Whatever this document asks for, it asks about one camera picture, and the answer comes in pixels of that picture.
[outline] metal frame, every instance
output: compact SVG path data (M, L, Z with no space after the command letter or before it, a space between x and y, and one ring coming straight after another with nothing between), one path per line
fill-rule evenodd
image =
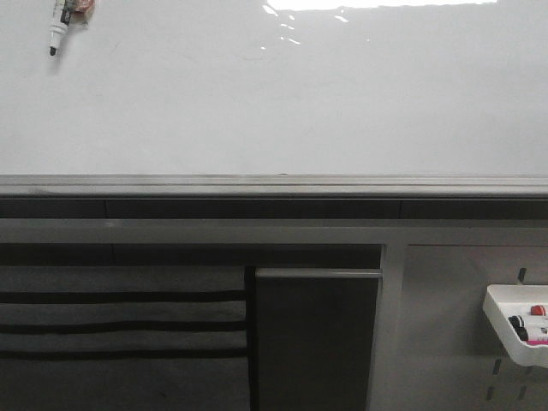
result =
M0 195L545 198L548 176L0 176Z

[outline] slotted panel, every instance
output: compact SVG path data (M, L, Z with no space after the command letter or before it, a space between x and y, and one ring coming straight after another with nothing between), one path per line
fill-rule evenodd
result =
M546 247L410 247L389 410L544 409L548 370L514 364L481 304L524 267L548 283L547 266Z

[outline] marker cap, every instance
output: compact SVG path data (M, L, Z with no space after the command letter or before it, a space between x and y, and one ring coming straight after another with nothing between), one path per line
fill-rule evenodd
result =
M545 306L532 306L531 315L546 315Z
M508 318L508 321L512 324L514 328L524 327L525 323L523 322L523 317L521 315L513 315Z
M518 327L515 329L515 333L522 341L527 341L529 339L529 335L527 334L527 330L523 327Z

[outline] red marker cap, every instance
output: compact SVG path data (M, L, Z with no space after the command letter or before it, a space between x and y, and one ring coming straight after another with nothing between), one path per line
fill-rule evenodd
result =
M545 306L532 306L531 315L546 315Z

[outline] black stripe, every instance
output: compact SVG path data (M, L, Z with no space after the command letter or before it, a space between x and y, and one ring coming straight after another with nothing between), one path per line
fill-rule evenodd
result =
M74 325L0 324L0 334L93 334L113 331L244 331L245 321L118 321Z
M117 302L244 301L245 291L120 292L120 293L0 293L3 304L105 304Z
M160 349L130 351L0 351L0 358L11 360L79 361L123 359L175 359L175 358L241 358L247 356L246 348L227 349Z

